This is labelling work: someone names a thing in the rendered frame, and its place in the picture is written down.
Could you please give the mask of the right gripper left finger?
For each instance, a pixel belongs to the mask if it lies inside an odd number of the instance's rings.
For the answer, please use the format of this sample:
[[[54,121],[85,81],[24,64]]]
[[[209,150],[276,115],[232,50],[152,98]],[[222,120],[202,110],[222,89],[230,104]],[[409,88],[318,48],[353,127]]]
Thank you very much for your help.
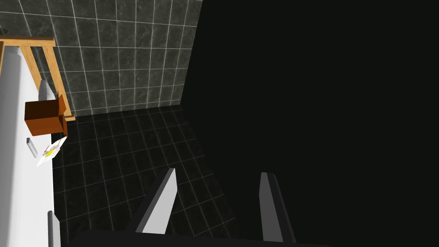
[[[165,234],[177,194],[176,171],[162,170],[126,228],[126,232]]]

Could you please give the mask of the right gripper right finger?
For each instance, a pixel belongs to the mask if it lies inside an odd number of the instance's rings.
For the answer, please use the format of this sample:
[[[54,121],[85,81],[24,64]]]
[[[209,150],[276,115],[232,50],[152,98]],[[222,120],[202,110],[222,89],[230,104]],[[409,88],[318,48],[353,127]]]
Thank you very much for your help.
[[[261,173],[259,205],[263,241],[297,243],[274,173]]]

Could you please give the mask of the white book with yellow print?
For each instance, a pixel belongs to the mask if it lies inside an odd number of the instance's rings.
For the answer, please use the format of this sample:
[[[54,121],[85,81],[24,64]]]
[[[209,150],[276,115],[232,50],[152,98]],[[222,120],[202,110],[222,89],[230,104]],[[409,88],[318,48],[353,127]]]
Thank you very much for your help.
[[[65,137],[63,137],[61,139],[58,139],[53,144],[48,145],[44,149],[44,151],[43,151],[43,153],[42,153],[42,155],[41,155],[41,157],[40,157],[40,159],[39,159],[39,161],[38,161],[36,166],[38,167],[38,166],[40,166],[40,165],[42,165],[42,164],[44,164],[44,163],[46,163],[48,161],[51,161],[54,157],[56,157],[56,155],[59,153],[59,151],[61,149],[61,146],[63,145],[63,143],[66,141],[67,138],[68,137],[65,136]]]

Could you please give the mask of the white table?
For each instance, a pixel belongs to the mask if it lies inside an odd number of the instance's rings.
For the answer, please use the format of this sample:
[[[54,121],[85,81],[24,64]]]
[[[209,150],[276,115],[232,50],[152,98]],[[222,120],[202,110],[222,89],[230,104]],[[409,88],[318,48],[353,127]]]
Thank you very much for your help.
[[[0,247],[48,247],[48,211],[54,212],[52,162],[36,165],[51,136],[31,135],[24,121],[25,103],[37,101],[38,92],[23,85],[19,89],[18,116],[0,125]]]

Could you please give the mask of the small grey bar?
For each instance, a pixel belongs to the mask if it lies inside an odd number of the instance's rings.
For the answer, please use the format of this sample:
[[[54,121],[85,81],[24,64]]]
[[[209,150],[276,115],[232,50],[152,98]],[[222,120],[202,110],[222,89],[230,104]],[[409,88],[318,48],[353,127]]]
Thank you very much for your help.
[[[34,156],[34,158],[37,158],[37,157],[38,157],[37,149],[36,149],[36,147],[34,146],[32,140],[31,140],[30,138],[27,138],[27,139],[26,139],[26,144],[28,145],[28,147],[29,147],[29,149],[30,149],[32,155]]]

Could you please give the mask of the brown box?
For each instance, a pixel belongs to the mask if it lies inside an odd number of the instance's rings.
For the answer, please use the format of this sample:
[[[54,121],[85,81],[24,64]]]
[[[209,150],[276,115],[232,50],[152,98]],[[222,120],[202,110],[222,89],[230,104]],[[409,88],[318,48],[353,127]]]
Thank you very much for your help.
[[[24,121],[32,136],[58,132],[68,136],[65,111],[64,95],[54,100],[26,102]]]

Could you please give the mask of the grey pointed object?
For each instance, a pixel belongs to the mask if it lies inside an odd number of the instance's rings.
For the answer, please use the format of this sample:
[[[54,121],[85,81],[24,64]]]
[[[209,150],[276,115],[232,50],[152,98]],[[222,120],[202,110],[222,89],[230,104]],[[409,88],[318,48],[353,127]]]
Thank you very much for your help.
[[[56,96],[53,94],[48,82],[46,80],[41,80],[39,90],[38,90],[38,100],[55,100]]]

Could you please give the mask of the wooden frame table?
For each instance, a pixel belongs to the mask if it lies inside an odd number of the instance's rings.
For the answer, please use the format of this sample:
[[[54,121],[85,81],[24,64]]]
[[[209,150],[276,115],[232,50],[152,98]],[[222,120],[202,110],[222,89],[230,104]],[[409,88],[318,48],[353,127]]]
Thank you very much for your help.
[[[60,75],[54,47],[54,37],[0,36],[0,125],[14,121],[19,114],[20,86],[31,93],[39,91],[41,75],[32,47],[41,47],[58,96],[63,98],[66,121],[74,121],[66,90]]]

